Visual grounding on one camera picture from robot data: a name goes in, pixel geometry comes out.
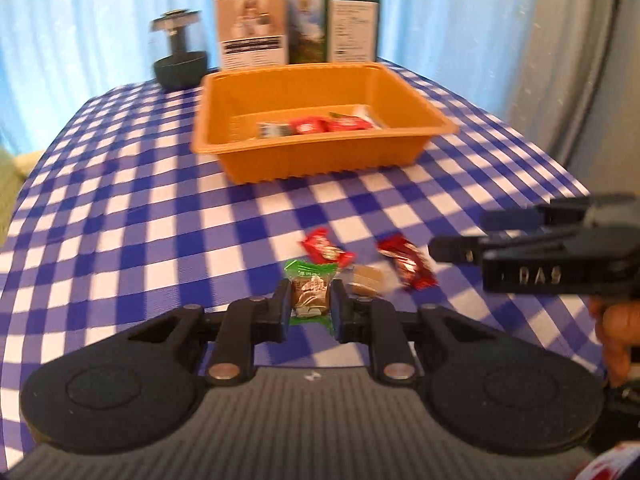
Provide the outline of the right hand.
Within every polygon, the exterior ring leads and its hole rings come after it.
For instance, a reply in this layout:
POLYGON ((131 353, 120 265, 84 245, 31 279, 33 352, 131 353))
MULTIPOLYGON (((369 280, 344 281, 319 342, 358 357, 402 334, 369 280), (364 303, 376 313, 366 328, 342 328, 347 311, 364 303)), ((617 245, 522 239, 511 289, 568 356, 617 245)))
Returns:
POLYGON ((639 344, 639 303, 607 304, 602 298, 591 297, 589 313, 596 321, 608 382, 614 388, 620 387, 627 381, 631 368, 630 349, 639 344))

